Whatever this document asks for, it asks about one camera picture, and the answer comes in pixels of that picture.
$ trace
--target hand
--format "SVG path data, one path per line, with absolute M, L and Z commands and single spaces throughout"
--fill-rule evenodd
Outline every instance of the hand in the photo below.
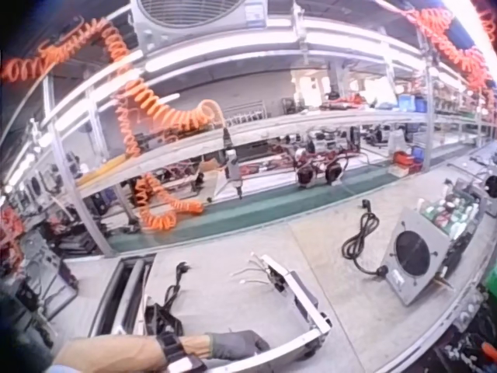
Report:
M 252 330 L 207 335 L 212 359 L 241 360 L 270 349 L 269 344 Z

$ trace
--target work glove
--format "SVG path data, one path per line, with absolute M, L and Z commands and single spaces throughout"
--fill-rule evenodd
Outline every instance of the work glove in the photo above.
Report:
M 269 350 L 269 344 L 252 330 L 207 335 L 211 359 L 241 360 Z

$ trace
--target person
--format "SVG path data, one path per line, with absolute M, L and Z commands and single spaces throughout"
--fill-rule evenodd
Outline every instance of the person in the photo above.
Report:
M 179 342 L 186 354 L 200 359 L 237 361 L 269 350 L 252 330 L 181 336 Z M 67 342 L 47 373 L 160 371 L 167 365 L 156 336 L 109 335 Z

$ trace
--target forearm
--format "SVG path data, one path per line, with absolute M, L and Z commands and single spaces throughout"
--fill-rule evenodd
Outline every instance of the forearm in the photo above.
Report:
M 208 336 L 180 340 L 187 354 L 209 357 Z M 67 343 L 56 364 L 79 371 L 154 371 L 166 366 L 166 359 L 155 336 L 98 336 Z

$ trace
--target green conveyor belt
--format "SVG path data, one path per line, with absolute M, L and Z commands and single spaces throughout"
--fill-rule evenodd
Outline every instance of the green conveyor belt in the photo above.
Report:
M 432 166 L 466 154 L 467 151 L 468 148 L 461 149 L 459 145 L 454 145 L 453 152 L 432 159 Z M 295 185 L 284 186 L 253 194 L 242 200 L 228 200 L 207 206 L 201 216 L 184 218 L 170 232 L 115 235 L 109 238 L 109 243 L 116 251 L 126 252 L 200 239 L 310 211 L 395 180 L 398 178 L 388 173 L 386 162 L 378 166 L 364 166 L 347 171 L 342 178 L 343 185 L 315 186 L 306 190 L 299 190 Z

